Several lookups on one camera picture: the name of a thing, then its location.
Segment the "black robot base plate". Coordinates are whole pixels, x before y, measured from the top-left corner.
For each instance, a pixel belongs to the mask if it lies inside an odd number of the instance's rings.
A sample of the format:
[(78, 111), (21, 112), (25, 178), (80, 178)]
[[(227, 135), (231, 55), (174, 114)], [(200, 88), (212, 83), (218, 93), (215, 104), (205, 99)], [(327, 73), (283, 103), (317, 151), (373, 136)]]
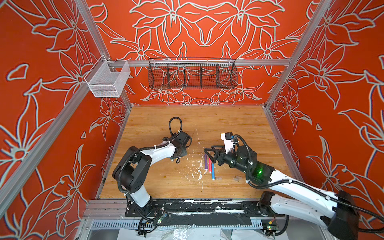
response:
[(165, 211), (163, 221), (174, 224), (246, 224), (257, 219), (265, 227), (270, 221), (285, 221), (284, 215), (262, 213), (257, 203), (258, 200), (240, 199), (154, 199), (149, 209)]

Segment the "blue pen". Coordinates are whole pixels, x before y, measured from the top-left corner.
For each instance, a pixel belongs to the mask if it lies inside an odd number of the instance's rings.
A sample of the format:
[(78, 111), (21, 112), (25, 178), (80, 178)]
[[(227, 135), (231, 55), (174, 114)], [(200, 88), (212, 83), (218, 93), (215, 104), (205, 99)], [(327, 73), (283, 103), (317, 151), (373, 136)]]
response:
[(214, 165), (214, 163), (211, 163), (211, 174), (212, 174), (212, 180), (215, 180), (216, 176), (215, 176), (215, 165)]

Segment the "white mesh basket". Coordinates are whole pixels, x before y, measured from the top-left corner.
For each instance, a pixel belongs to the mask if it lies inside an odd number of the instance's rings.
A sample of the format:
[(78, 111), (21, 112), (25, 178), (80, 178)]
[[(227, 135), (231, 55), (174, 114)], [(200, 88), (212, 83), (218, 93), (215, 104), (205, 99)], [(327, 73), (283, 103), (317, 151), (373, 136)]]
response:
[(101, 56), (85, 76), (85, 82), (97, 98), (119, 98), (130, 75), (128, 61), (108, 61)]

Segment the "purple pen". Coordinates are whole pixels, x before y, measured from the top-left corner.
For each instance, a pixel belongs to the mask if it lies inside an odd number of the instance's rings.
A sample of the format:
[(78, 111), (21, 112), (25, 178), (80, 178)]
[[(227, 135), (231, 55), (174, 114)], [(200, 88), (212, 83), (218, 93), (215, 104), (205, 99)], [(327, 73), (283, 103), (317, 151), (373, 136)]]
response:
[(207, 155), (204, 154), (204, 163), (205, 163), (205, 171), (208, 171), (209, 170), (209, 166), (208, 166), (208, 158), (207, 158)]

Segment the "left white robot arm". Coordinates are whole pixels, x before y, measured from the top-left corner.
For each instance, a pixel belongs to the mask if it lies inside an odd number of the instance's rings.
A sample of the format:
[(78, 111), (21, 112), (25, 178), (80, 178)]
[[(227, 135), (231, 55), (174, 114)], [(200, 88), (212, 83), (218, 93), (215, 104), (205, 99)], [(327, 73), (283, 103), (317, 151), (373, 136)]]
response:
[(118, 189), (140, 208), (145, 208), (151, 200), (144, 183), (150, 167), (164, 159), (176, 163), (187, 155), (192, 137), (181, 131), (169, 138), (163, 138), (159, 145), (137, 148), (130, 147), (113, 171)]

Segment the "horizontal aluminium frame rail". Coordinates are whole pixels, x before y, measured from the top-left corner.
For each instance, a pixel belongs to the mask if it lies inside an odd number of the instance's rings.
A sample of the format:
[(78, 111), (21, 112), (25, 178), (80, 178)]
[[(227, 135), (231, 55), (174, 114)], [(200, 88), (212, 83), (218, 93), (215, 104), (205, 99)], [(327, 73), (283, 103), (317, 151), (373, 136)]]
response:
[(197, 60), (135, 60), (135, 61), (107, 61), (109, 67), (122, 68), (125, 63), (130, 67), (147, 67), (150, 64), (235, 64), (236, 66), (288, 66), (291, 59), (197, 59)]

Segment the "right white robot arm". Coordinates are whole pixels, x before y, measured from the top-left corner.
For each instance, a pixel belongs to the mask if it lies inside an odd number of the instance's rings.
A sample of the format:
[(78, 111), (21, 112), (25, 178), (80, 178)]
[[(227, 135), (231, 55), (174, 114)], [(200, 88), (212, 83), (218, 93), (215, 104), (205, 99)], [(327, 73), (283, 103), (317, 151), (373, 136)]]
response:
[(327, 229), (339, 240), (358, 239), (360, 215), (349, 193), (324, 191), (297, 181), (259, 162), (257, 153), (246, 146), (230, 152), (223, 146), (213, 146), (204, 152), (213, 163), (227, 164), (245, 173), (247, 183), (254, 189), (265, 190), (259, 202), (263, 214), (306, 220)]

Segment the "pink pen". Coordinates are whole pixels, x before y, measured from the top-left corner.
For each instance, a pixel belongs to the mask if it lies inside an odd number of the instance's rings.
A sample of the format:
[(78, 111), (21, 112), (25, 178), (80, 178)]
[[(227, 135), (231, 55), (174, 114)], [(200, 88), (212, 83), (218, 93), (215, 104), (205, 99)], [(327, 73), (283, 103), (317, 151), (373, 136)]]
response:
[(212, 174), (212, 161), (210, 158), (208, 159), (208, 166), (209, 166), (209, 173)]

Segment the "left aluminium frame rail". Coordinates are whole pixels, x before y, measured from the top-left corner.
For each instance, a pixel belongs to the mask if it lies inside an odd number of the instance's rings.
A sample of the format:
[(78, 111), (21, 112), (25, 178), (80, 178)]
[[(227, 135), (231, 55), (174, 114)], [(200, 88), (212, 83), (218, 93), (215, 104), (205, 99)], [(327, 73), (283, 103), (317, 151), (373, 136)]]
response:
[(88, 84), (82, 83), (75, 95), (61, 110), (53, 123), (43, 134), (42, 138), (33, 147), (32, 151), (27, 154), (16, 171), (1, 188), (1, 217), (4, 216), (17, 194), (21, 191), (33, 171), (38, 167), (41, 160), (89, 92), (90, 88), (88, 87)]

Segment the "right aluminium frame post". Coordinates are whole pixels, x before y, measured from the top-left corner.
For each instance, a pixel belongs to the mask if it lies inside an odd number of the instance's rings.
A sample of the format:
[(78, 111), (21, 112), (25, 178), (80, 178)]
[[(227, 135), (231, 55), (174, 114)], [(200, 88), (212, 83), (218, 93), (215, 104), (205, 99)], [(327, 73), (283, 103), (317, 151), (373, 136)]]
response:
[(275, 101), (280, 89), (283, 87), (284, 82), (288, 79), (288, 76), (294, 69), (296, 63), (301, 57), (302, 53), (305, 50), (306, 45), (308, 44), (310, 38), (313, 36), (317, 26), (320, 23), (320, 20), (324, 16), (326, 10), (330, 6), (332, 1), (320, 1), (318, 7), (316, 8), (312, 18), (308, 22), (308, 26), (306, 27), (301, 39), (299, 40), (290, 60), (290, 63), (285, 67), (281, 76), (279, 77), (277, 83), (275, 84), (272, 93), (270, 94), (266, 104), (264, 105), (265, 110), (270, 110), (273, 102)]

